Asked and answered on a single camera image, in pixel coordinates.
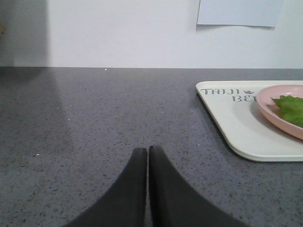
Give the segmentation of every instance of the white tray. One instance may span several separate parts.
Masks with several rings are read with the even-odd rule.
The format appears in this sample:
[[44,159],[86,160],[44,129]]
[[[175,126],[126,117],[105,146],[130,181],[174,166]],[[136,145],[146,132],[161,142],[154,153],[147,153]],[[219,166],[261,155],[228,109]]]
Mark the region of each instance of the white tray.
[[237,154],[254,161],[303,161],[303,140],[272,125],[257,106],[257,93],[278,84],[303,84],[303,81],[204,81],[196,88]]

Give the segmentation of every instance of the gray countertop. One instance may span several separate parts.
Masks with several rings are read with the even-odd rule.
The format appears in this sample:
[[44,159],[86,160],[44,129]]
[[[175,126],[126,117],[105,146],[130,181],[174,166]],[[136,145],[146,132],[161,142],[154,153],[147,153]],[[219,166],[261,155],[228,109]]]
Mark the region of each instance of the gray countertop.
[[[150,145],[235,218],[303,226],[303,163],[236,155],[195,87],[302,78],[303,70],[2,67],[0,226],[66,224],[106,192],[134,147]],[[148,207],[145,222],[151,226]]]

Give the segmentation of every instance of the white wall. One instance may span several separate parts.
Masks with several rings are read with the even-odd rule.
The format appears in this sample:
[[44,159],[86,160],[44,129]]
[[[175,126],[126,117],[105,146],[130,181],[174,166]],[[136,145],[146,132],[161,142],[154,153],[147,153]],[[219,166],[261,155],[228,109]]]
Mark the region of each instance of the white wall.
[[303,68],[303,1],[275,29],[196,26],[199,0],[0,0],[0,66]]

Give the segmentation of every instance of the countertop surface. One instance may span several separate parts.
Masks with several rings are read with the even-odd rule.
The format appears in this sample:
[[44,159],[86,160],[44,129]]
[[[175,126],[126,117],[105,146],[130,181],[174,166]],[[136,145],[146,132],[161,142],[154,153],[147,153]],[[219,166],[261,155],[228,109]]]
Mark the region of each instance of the countertop surface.
[[109,189],[133,148],[150,145],[250,226],[303,226],[303,163],[235,154],[196,91],[208,80],[302,78],[291,69],[2,67],[0,226],[63,226]]

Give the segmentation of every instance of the pink plate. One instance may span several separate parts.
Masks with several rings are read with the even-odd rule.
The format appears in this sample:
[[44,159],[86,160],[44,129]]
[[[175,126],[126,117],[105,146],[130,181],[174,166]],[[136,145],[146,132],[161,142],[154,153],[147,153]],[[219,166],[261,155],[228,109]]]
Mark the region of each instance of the pink plate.
[[257,103],[263,115],[281,130],[303,140],[303,128],[281,119],[275,111],[279,109],[271,98],[293,96],[303,98],[303,85],[275,85],[266,87],[257,94]]

